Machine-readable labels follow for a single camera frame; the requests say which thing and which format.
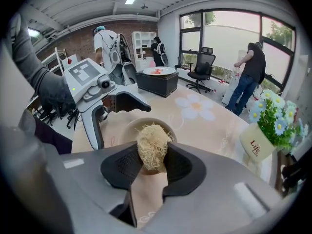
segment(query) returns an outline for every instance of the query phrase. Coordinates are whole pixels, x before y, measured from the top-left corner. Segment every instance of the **tree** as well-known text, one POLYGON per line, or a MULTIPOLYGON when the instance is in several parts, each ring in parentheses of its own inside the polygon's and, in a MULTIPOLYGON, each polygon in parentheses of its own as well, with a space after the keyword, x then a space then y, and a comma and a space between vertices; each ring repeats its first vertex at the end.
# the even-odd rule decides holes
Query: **tree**
POLYGON ((277 24, 272 21, 271 30, 272 30, 272 33, 267 34, 268 38, 275 40, 278 43, 288 48, 291 47, 293 31, 290 28, 284 25, 281 27, 278 27, 277 24))
MULTIPOLYGON (((205 25, 209 25, 214 21, 215 21, 215 13, 205 12, 205 25)), ((188 19, 186 19, 185 22, 194 24, 194 27, 200 27, 200 13, 189 15, 188 19)))

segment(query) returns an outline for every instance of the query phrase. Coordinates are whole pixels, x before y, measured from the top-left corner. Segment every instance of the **robotic hand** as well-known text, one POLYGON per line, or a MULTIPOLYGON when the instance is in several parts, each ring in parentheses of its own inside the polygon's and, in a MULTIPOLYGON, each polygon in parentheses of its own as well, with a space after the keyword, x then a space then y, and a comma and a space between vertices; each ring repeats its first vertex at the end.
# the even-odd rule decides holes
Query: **robotic hand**
POLYGON ((151 110, 151 106, 140 94, 130 91, 127 86, 116 85, 110 81, 107 71, 90 58, 78 62, 64 73, 94 150, 104 147, 99 122, 107 118, 108 112, 102 99, 108 96, 126 98, 130 105, 126 105, 126 109, 119 106, 118 111, 135 108, 147 112, 151 110))

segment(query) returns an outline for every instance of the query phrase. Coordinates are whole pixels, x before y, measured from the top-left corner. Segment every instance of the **person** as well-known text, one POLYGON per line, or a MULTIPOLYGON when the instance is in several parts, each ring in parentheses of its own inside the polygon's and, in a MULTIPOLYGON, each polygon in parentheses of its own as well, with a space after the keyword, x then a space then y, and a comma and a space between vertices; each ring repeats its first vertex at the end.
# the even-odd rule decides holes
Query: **person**
POLYGON ((161 60, 161 54, 158 53, 157 51, 157 47, 158 45, 161 43, 161 40, 159 39, 159 37, 155 37, 154 40, 156 42, 154 42, 152 45, 151 45, 151 50, 153 52, 153 58, 154 58, 154 62, 156 64, 156 67, 163 67, 164 66, 164 63, 162 62, 161 60))
POLYGON ((95 61, 97 64, 104 63, 109 78, 118 85, 123 85, 122 66, 112 63, 111 50, 115 44, 117 34, 114 31, 99 26, 93 30, 95 61))
POLYGON ((248 52, 246 56, 239 62, 234 64, 234 67, 240 67, 245 63, 245 68, 239 79, 238 85, 235 88, 231 99, 229 101, 227 109, 240 115, 243 108, 246 106, 248 99, 253 94, 256 87, 261 84, 265 76, 265 55, 262 51, 262 45, 260 42, 249 43, 248 52), (242 95, 239 100, 237 107, 235 108, 238 98, 242 95))
MULTIPOLYGON (((15 65, 42 99, 55 102, 75 103, 65 77, 49 72, 37 58, 32 46, 26 21, 15 14, 9 22, 4 44, 15 65)), ((71 153, 72 141, 54 131, 47 124, 24 111, 19 127, 35 135, 43 143, 52 144, 59 154, 71 153)))

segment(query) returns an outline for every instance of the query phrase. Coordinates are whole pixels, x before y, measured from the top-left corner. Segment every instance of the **flower pot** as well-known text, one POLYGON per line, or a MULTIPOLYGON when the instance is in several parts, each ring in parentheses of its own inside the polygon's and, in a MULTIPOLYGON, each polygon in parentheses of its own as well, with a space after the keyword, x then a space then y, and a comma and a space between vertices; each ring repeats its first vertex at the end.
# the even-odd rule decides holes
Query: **flower pot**
POLYGON ((239 136, 248 156, 255 162, 261 162, 275 150, 275 146, 266 138, 257 123, 250 124, 239 136))

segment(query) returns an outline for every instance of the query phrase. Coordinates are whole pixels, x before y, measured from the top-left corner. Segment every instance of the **plate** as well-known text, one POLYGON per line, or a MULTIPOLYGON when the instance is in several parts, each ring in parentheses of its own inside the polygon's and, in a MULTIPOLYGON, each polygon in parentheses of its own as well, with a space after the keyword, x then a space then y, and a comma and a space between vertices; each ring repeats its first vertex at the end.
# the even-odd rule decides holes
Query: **plate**
POLYGON ((155 67, 155 68, 146 68, 143 70, 143 73, 151 76, 166 76, 173 74, 176 70, 169 67, 155 67))

